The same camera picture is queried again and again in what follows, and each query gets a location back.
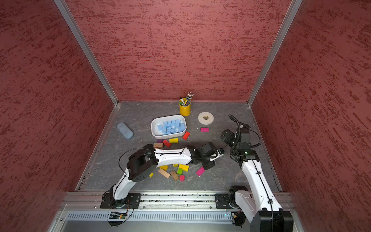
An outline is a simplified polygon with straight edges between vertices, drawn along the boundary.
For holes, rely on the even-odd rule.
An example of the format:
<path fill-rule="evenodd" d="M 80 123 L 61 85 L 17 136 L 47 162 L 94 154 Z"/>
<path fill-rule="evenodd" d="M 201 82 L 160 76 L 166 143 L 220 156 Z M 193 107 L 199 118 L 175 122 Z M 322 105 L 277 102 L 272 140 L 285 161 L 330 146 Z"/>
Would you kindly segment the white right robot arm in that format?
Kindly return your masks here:
<path fill-rule="evenodd" d="M 291 232 L 294 219 L 276 200 L 263 173 L 260 158 L 250 145 L 250 130 L 238 127 L 233 133 L 229 129 L 222 132 L 220 139 L 229 147 L 247 178 L 251 191 L 242 186 L 230 188 L 230 203 L 239 207 L 249 221 L 251 232 Z"/>

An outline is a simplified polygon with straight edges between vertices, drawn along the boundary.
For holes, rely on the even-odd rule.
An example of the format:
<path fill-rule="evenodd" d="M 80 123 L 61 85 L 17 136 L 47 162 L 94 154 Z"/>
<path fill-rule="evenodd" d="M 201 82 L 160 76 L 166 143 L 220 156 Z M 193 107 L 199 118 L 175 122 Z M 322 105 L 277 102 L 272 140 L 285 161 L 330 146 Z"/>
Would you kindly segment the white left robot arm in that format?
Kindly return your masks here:
<path fill-rule="evenodd" d="M 128 158 L 126 168 L 121 169 L 123 176 L 102 195 L 100 208 L 129 207 L 130 203 L 133 204 L 133 208 L 136 208 L 136 203 L 129 196 L 129 192 L 137 182 L 149 178 L 156 168 L 173 164 L 197 165 L 200 163 L 205 170 L 208 170 L 215 166 L 216 159 L 225 154 L 223 148 L 216 148 L 211 142 L 199 148 L 186 145 L 180 149 L 160 149 L 146 145 L 135 151 Z"/>

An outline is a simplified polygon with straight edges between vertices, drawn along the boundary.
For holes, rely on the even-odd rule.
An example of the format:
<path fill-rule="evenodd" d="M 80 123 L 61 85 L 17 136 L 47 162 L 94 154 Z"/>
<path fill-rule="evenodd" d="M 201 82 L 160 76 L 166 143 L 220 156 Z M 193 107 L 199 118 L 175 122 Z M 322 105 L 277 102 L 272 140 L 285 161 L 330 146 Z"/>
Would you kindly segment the magenta block front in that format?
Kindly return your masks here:
<path fill-rule="evenodd" d="M 204 172 L 205 172 L 205 169 L 204 169 L 204 167 L 202 166 L 202 167 L 201 167 L 201 168 L 196 172 L 196 175 L 200 177 Z"/>

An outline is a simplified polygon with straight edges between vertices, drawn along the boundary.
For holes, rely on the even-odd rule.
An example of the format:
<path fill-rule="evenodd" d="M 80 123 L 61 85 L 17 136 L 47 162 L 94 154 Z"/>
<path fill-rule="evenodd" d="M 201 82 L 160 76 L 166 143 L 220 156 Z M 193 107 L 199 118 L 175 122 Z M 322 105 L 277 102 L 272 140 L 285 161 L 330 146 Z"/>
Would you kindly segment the red upright block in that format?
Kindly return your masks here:
<path fill-rule="evenodd" d="M 190 136 L 190 132 L 185 132 L 185 134 L 183 135 L 183 139 L 184 140 L 187 140 L 188 139 L 188 137 Z"/>

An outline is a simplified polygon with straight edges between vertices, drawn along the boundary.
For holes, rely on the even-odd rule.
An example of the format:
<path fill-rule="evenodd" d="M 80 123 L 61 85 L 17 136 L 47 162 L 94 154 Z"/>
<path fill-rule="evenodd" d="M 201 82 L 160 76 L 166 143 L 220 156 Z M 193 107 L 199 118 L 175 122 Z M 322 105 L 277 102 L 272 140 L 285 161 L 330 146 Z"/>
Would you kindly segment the white tape roll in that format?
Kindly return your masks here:
<path fill-rule="evenodd" d="M 214 121 L 214 115 L 210 112 L 201 112 L 198 115 L 198 120 L 202 125 L 210 125 Z"/>

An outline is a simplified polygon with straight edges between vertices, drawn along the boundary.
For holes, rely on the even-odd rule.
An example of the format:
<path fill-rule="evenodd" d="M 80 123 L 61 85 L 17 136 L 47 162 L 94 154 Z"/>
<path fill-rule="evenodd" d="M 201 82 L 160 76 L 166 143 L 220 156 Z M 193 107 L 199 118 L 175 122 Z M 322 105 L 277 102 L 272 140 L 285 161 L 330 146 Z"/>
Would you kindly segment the yellow block near bowl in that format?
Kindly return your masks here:
<path fill-rule="evenodd" d="M 179 139 L 178 138 L 171 138 L 171 139 L 169 139 L 169 142 L 171 144 L 177 144 L 177 143 L 179 143 Z"/>

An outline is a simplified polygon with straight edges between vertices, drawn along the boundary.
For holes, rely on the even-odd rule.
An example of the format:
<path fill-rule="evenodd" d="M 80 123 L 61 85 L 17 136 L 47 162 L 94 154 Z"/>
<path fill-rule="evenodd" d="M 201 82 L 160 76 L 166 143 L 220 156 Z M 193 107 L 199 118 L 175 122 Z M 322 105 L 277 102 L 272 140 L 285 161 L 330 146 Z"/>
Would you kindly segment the dark wood block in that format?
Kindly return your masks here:
<path fill-rule="evenodd" d="M 173 178 L 174 181 L 178 181 L 179 180 L 179 176 L 178 176 L 178 174 L 177 174 L 177 172 L 175 170 L 172 170 L 170 172 L 170 175 L 171 175 L 171 177 Z"/>

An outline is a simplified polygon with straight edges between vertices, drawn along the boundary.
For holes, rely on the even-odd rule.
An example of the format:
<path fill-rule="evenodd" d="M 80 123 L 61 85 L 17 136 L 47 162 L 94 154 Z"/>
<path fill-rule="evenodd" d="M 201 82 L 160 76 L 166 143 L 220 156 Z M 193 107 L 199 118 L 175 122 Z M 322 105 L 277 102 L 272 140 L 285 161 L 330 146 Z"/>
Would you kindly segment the red flat block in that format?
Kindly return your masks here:
<path fill-rule="evenodd" d="M 169 141 L 167 141 L 167 140 L 163 140 L 162 143 L 163 143 L 166 147 L 168 147 L 168 148 L 172 145 L 172 144 L 171 144 Z"/>

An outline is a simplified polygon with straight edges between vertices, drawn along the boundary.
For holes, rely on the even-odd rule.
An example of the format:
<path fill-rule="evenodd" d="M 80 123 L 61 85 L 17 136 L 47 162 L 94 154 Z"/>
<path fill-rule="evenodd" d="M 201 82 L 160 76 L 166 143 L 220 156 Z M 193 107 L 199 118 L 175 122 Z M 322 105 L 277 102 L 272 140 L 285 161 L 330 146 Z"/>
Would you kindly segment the yellow block centre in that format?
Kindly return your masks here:
<path fill-rule="evenodd" d="M 160 166 L 159 167 L 160 169 L 164 170 L 164 171 L 167 171 L 167 169 L 169 168 L 168 165 L 163 165 L 163 166 Z"/>

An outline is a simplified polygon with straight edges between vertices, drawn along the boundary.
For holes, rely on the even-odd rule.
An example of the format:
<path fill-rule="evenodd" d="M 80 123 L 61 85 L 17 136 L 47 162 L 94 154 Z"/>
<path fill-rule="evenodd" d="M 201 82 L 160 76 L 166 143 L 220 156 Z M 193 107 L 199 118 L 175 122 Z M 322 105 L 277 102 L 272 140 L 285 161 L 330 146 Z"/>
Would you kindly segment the natural wood long block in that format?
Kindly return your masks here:
<path fill-rule="evenodd" d="M 171 176 L 167 171 L 165 171 L 165 170 L 163 170 L 163 169 L 159 169 L 158 172 L 159 172 L 161 175 L 163 175 L 165 178 L 169 178 L 169 177 Z"/>

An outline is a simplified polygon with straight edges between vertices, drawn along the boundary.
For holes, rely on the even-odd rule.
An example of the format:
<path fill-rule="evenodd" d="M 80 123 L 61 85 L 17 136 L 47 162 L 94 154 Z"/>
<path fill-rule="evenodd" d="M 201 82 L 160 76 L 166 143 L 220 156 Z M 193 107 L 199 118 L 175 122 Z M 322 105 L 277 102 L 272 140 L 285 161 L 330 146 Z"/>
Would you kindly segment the tan block left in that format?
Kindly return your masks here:
<path fill-rule="evenodd" d="M 153 147 L 154 147 L 154 148 L 158 148 L 158 149 L 163 149 L 164 144 L 163 144 L 163 143 L 154 143 L 154 144 L 153 144 Z"/>

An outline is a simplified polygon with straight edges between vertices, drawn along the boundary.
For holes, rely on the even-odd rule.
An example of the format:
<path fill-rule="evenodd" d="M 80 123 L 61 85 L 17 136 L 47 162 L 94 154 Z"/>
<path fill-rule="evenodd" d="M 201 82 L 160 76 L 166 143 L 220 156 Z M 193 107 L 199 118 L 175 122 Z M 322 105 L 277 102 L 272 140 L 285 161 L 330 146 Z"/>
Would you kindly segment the yellow metal pencil bucket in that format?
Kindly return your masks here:
<path fill-rule="evenodd" d="M 180 115 L 187 117 L 191 114 L 191 105 L 184 105 L 185 99 L 179 101 L 179 112 Z"/>

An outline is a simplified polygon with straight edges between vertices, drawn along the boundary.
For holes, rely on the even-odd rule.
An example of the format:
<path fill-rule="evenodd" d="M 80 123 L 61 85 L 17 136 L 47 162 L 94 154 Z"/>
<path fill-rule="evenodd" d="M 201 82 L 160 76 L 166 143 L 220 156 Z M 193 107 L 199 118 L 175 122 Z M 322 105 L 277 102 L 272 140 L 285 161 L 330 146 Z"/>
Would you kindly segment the bundle of pencils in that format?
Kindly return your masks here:
<path fill-rule="evenodd" d="M 185 98 L 180 99 L 180 105 L 181 106 L 188 106 L 191 103 L 191 100 L 193 98 L 193 93 L 189 92 Z"/>

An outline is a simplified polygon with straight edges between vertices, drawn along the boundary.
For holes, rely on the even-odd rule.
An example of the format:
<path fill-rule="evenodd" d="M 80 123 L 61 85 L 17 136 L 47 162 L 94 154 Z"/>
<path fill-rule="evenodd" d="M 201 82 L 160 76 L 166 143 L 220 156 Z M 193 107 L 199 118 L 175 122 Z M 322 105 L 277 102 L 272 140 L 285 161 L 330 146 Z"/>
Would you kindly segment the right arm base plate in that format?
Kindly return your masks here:
<path fill-rule="evenodd" d="M 216 209 L 231 209 L 230 196 L 227 193 L 215 194 Z"/>

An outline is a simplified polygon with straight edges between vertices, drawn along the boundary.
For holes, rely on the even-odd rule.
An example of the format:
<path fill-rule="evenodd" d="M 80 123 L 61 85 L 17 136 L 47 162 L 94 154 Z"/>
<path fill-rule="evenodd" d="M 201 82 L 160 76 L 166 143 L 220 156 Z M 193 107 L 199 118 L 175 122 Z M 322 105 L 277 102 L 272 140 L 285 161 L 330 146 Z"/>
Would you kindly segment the aluminium front rail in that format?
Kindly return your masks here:
<path fill-rule="evenodd" d="M 134 191 L 141 195 L 139 211 L 206 211 L 215 210 L 215 192 L 207 191 Z M 69 210 L 100 210 L 104 191 L 72 191 L 65 195 L 61 208 Z"/>

